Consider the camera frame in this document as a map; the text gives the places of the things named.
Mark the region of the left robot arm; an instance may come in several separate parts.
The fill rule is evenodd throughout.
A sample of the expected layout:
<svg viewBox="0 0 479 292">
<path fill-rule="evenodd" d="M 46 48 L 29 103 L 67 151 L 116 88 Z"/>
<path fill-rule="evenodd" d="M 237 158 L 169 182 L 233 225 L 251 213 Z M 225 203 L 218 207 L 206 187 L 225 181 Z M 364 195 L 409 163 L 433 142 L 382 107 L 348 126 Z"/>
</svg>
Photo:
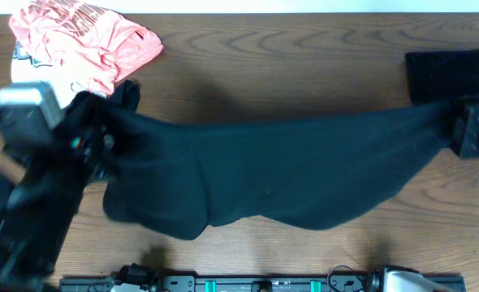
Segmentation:
<svg viewBox="0 0 479 292">
<path fill-rule="evenodd" d="M 0 289 L 49 291 L 59 253 L 84 189 L 107 179 L 103 160 L 109 102 L 83 93 L 49 128 L 36 105 L 0 105 L 4 152 L 26 169 L 13 184 L 0 173 Z"/>
</svg>

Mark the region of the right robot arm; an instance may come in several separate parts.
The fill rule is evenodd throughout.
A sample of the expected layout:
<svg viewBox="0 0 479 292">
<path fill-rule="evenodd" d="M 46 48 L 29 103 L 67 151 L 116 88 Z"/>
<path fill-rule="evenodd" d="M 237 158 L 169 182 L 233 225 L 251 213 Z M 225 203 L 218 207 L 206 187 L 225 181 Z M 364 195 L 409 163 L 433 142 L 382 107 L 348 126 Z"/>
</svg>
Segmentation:
<svg viewBox="0 0 479 292">
<path fill-rule="evenodd" d="M 479 158 L 479 96 L 456 102 L 458 112 L 451 133 L 451 150 L 460 158 Z M 360 282 L 363 292 L 451 291 L 446 283 L 433 281 L 419 272 L 398 266 L 382 266 Z"/>
</svg>

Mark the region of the black t-shirt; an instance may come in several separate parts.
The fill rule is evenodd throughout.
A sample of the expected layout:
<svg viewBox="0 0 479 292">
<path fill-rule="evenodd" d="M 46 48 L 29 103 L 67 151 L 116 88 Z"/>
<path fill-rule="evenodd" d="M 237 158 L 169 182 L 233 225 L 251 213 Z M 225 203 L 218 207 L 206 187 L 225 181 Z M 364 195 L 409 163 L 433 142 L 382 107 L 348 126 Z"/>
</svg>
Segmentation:
<svg viewBox="0 0 479 292">
<path fill-rule="evenodd" d="M 455 105 L 284 122 L 170 124 L 82 92 L 63 125 L 113 137 L 103 208 L 192 240 L 208 226 L 263 216 L 326 230 L 395 196 L 450 143 Z"/>
</svg>

